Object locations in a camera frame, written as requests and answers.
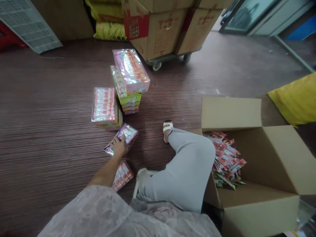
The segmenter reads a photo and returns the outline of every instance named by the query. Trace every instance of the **yellow sack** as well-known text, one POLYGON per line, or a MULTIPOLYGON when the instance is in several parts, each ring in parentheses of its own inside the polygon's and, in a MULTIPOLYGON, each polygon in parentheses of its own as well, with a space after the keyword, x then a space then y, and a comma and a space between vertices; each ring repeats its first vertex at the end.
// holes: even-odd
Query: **yellow sack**
POLYGON ((289 124, 316 122, 316 72, 270 91, 268 96, 289 124))
POLYGON ((91 15, 97 22, 119 22, 123 23, 122 5, 92 3, 86 0, 91 9, 91 15))
POLYGON ((119 4, 122 5, 121 0, 91 0, 93 3, 105 3, 105 4, 119 4))
POLYGON ((95 29, 96 33, 94 34, 94 37, 96 39, 128 42, 125 36, 124 24, 97 22, 95 29))

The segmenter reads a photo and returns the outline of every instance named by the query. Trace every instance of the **cart wheel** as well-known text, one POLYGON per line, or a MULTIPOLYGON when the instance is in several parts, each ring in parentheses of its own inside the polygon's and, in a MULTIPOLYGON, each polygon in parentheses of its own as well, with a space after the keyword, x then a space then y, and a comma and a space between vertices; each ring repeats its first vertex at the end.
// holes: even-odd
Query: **cart wheel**
POLYGON ((162 65, 162 63, 157 63, 157 64, 155 64, 155 65, 152 66, 152 69, 153 69, 154 71, 158 71, 158 70, 161 68, 161 65, 162 65))
POLYGON ((191 54, 186 54, 183 56, 183 61, 184 63, 188 63, 190 61, 191 54))

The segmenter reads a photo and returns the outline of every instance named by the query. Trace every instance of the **gray pants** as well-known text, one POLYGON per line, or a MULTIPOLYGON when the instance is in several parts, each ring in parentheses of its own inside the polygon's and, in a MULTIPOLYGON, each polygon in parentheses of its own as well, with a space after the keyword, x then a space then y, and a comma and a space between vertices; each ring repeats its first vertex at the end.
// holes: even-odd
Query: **gray pants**
POLYGON ((185 211, 201 213, 215 148, 209 139, 176 128, 171 128, 168 141, 176 151, 175 157, 164 170, 146 180, 137 198, 172 201, 185 211))

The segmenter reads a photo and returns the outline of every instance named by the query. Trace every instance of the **glass door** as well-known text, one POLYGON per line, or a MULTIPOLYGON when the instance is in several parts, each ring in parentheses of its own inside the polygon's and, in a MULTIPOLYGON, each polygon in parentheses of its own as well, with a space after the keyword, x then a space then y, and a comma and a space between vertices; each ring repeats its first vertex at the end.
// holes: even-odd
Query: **glass door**
POLYGON ((239 0, 234 1, 224 16, 221 33, 247 35, 280 0, 239 0))

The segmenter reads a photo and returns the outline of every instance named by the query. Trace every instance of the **white panel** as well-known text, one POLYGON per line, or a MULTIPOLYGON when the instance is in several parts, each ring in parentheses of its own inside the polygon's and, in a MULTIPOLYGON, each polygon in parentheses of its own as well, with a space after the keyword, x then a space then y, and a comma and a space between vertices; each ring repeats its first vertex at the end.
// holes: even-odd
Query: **white panel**
POLYGON ((0 0, 0 20, 38 54, 62 46, 30 0, 0 0))
POLYGON ((283 0, 249 35, 277 35, 302 16, 313 5, 313 0, 283 0))

